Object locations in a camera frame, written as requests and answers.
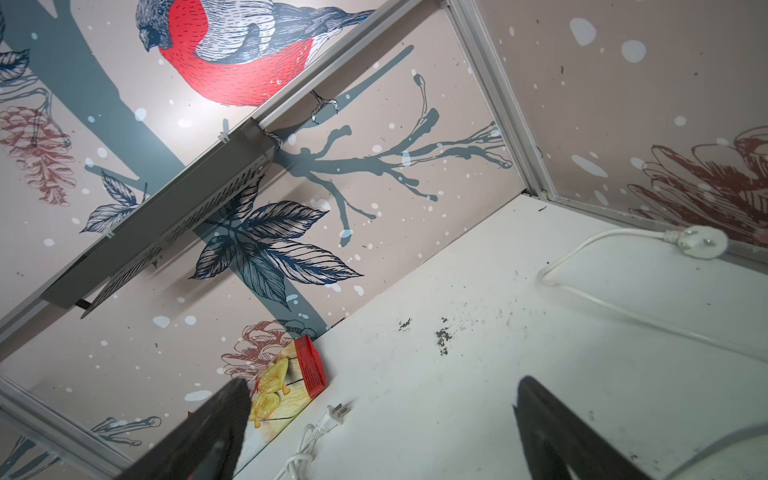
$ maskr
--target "bird leg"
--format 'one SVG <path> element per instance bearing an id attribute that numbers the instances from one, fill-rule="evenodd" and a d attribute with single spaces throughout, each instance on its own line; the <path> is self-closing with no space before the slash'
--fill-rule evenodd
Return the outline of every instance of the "bird leg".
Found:
<path id="1" fill-rule="evenodd" d="M 336 113 L 339 113 L 339 102 L 336 100 L 326 100 L 325 98 L 319 96 L 314 90 L 312 90 L 312 95 L 315 96 L 315 100 L 317 100 L 317 107 L 312 110 L 312 121 L 317 123 L 317 114 L 320 113 L 320 111 L 328 104 L 333 104 L 333 107 L 336 109 Z"/>

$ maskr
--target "white tabletop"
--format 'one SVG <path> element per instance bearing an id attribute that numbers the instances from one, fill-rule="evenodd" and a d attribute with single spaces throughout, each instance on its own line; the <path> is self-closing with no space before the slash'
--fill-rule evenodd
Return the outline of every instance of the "white tabletop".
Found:
<path id="1" fill-rule="evenodd" d="M 271 480 L 304 425 L 348 402 L 344 425 L 318 442 L 312 479 L 530 478 L 512 409 L 525 375 L 654 478 L 768 419 L 768 365 L 535 284 L 548 261 L 612 227 L 513 200 L 317 340 L 328 389 L 238 478 Z M 751 270 L 615 237 L 555 275 L 613 303 L 768 348 L 760 295 L 768 276 Z"/>

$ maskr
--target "bird wing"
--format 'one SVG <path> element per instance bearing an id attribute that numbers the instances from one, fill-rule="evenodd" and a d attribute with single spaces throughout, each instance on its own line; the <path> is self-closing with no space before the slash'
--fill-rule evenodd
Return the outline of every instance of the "bird wing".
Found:
<path id="1" fill-rule="evenodd" d="M 208 33 L 197 45 L 198 57 L 219 63 L 247 41 L 257 58 L 269 47 L 275 33 L 272 0 L 201 0 L 201 3 L 208 17 Z"/>

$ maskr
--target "pinecone illustration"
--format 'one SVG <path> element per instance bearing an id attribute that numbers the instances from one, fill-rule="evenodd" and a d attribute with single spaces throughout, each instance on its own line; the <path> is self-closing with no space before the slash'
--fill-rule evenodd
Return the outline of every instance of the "pinecone illustration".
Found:
<path id="1" fill-rule="evenodd" d="M 65 164 L 74 161 L 67 155 L 69 137 L 40 110 L 10 107 L 0 112 L 0 128 L 8 133 L 0 144 L 11 147 L 10 156 L 22 170 L 27 184 L 40 190 L 40 201 L 69 207 L 65 188 L 74 188 L 74 172 Z"/>

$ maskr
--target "patterned wallpaper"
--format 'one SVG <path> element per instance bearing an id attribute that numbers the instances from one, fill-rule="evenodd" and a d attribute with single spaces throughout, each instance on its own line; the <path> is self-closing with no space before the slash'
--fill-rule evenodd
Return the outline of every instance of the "patterned wallpaper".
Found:
<path id="1" fill-rule="evenodd" d="M 557 193 L 768 246 L 760 0 L 477 0 Z"/>

